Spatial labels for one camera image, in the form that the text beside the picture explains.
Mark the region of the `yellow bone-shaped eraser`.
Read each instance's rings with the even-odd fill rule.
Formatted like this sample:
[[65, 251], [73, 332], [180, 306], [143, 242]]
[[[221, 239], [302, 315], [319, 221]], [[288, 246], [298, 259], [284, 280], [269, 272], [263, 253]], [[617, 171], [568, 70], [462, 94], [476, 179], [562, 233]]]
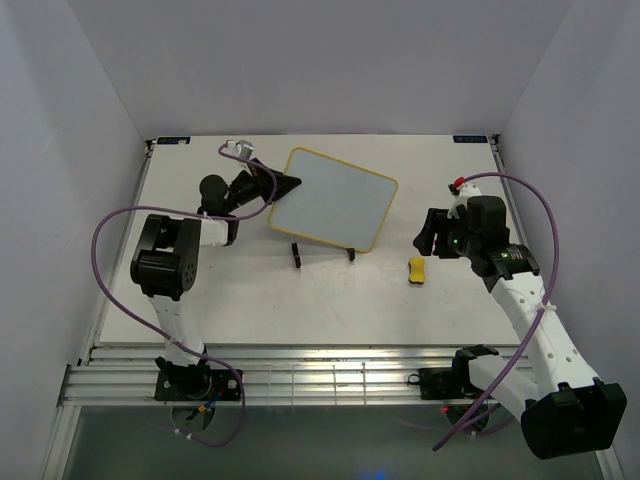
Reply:
[[411, 257], [408, 260], [408, 282], [423, 285], [426, 282], [426, 261], [423, 257]]

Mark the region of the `yellow framed small whiteboard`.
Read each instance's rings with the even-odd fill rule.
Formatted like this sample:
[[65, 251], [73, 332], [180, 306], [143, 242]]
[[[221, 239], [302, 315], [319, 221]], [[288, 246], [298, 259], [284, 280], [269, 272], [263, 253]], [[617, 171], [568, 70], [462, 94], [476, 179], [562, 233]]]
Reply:
[[373, 249], [398, 191], [395, 179], [303, 147], [290, 152], [284, 173], [301, 184], [274, 202], [273, 230], [358, 253]]

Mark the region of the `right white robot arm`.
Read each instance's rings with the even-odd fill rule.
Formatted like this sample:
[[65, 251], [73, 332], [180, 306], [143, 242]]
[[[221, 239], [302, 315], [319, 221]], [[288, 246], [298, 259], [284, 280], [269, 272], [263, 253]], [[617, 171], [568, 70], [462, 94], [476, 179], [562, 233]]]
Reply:
[[496, 196], [473, 196], [454, 208], [429, 209], [413, 241], [423, 256], [466, 258], [516, 332], [533, 376], [509, 366], [498, 350], [458, 350], [447, 380], [464, 397], [483, 392], [520, 423], [540, 459], [612, 446], [627, 406], [617, 383], [606, 383], [578, 353], [546, 292], [530, 250], [510, 240], [506, 206]]

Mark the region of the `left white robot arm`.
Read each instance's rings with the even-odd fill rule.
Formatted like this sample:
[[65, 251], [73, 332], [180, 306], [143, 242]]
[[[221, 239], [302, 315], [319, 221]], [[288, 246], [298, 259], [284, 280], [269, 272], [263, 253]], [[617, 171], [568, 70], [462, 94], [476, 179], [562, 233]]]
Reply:
[[233, 212], [255, 200], [277, 201], [302, 185], [295, 176], [261, 162], [241, 171], [228, 183], [217, 174], [199, 184], [199, 215], [206, 219], [178, 219], [168, 215], [147, 216], [130, 265], [133, 283], [148, 298], [168, 335], [164, 354], [155, 363], [180, 400], [200, 400], [214, 387], [214, 372], [202, 358], [206, 347], [195, 321], [185, 313], [184, 296], [195, 285], [202, 246], [228, 246], [238, 234]]

